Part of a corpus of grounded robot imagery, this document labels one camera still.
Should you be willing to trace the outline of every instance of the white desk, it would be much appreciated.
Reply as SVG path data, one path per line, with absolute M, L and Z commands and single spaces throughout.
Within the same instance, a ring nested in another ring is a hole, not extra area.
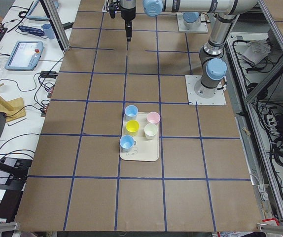
M 29 7 L 32 0 L 16 0 L 13 5 L 21 6 L 21 7 Z M 59 0 L 60 6 L 58 9 L 59 16 L 61 18 L 62 23 L 73 22 L 76 17 L 76 13 L 79 7 L 80 0 Z M 19 8 L 11 8 L 7 15 L 5 16 L 3 22 L 11 21 L 12 19 L 19 19 L 18 13 L 22 9 Z M 30 21 L 25 19 L 24 25 L 26 26 L 40 26 L 45 24 L 44 21 Z M 6 27 L 11 29 L 18 21 L 7 23 Z M 70 37 L 71 29 L 66 30 L 67 37 Z M 38 40 L 42 41 L 44 44 L 44 51 L 42 57 L 37 65 L 37 67 L 30 72 L 25 71 L 8 71 L 4 69 L 4 65 L 8 59 L 6 56 L 0 56 L 0 79 L 12 79 L 18 82 L 19 87 L 22 90 L 29 90 L 35 87 L 34 83 L 34 74 L 41 71 L 50 70 L 62 57 L 63 53 L 59 48 L 59 45 L 55 39 L 42 39 L 40 37 L 36 37 L 33 35 L 21 35 L 15 30 L 10 33 L 6 33 L 4 38 L 0 42 L 0 53 L 10 54 L 12 49 L 14 48 L 16 42 L 18 40 L 26 40 L 33 41 Z M 53 70 L 59 71 L 61 63 L 58 63 Z M 25 105 L 35 105 L 39 108 L 38 105 L 35 104 L 34 94 L 39 87 L 39 83 L 36 79 L 37 88 L 30 92 L 21 92 L 16 83 L 12 81 L 2 80 L 1 83 L 4 85 L 0 88 L 0 96 L 5 100 L 12 100 L 18 97 L 23 97 Z M 47 92 L 41 88 L 41 90 L 37 93 L 37 98 L 39 101 L 42 99 L 46 99 Z M 33 107 L 26 108 L 26 117 L 12 121 L 5 125 L 2 136 L 0 138 L 0 146 L 10 138 L 15 136 L 26 134 L 26 133 L 36 133 L 40 134 L 44 118 L 40 116 L 40 111 L 34 109 Z M 37 135 L 27 135 L 16 138 L 10 142 L 8 142 L 0 151 L 0 153 L 8 153 L 16 149 L 29 149 L 35 151 L 38 142 Z M 26 156 L 16 155 L 17 158 L 27 158 Z M 0 190 L 0 200 L 4 195 L 4 190 Z

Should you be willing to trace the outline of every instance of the pink cup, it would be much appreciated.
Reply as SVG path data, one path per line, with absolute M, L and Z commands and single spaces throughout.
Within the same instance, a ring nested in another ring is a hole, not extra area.
M 147 115 L 147 121 L 152 124 L 157 124 L 160 121 L 160 115 L 157 112 L 150 112 Z

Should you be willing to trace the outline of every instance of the blue joint cap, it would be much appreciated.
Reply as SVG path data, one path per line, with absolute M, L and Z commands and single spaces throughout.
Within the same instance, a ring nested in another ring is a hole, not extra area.
M 163 4 L 161 0 L 143 0 L 143 10 L 151 17 L 158 16 L 162 12 Z
M 207 63 L 206 73 L 212 80 L 221 80 L 226 75 L 227 65 L 220 58 L 213 58 Z
M 196 20 L 200 17 L 200 14 L 198 12 L 184 12 L 183 13 L 183 19 L 187 23 L 193 23 L 196 22 Z

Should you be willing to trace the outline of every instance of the blue cup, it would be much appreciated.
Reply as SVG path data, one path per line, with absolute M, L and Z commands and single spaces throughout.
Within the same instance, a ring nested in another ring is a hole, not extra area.
M 125 121 L 136 120 L 138 108 L 135 105 L 129 105 L 125 108 Z
M 124 135 L 120 139 L 122 152 L 129 152 L 134 145 L 134 139 L 130 135 Z
M 45 35 L 50 40 L 55 38 L 55 34 L 54 34 L 54 31 L 53 31 L 53 28 L 52 28 L 51 24 L 44 24 L 44 25 L 42 25 L 42 29 L 44 30 Z

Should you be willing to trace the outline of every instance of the cup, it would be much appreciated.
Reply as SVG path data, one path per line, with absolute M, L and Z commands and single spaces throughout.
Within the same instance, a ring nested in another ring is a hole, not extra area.
M 158 133 L 158 126 L 149 123 L 144 128 L 145 136 L 148 140 L 154 139 Z
M 160 121 L 160 115 L 157 112 L 150 112 L 147 115 L 147 121 L 152 124 L 157 124 Z
M 122 152 L 129 152 L 134 145 L 134 139 L 130 135 L 124 135 L 120 139 Z
M 125 121 L 135 120 L 137 118 L 138 108 L 135 105 L 129 105 L 125 108 Z
M 128 135 L 136 136 L 138 129 L 140 128 L 140 124 L 136 120 L 130 120 L 126 123 L 125 128 Z
M 52 28 L 51 24 L 44 24 L 44 25 L 42 25 L 42 29 L 44 30 L 45 35 L 50 40 L 55 38 L 55 34 L 54 34 L 54 31 L 53 31 L 53 28 Z

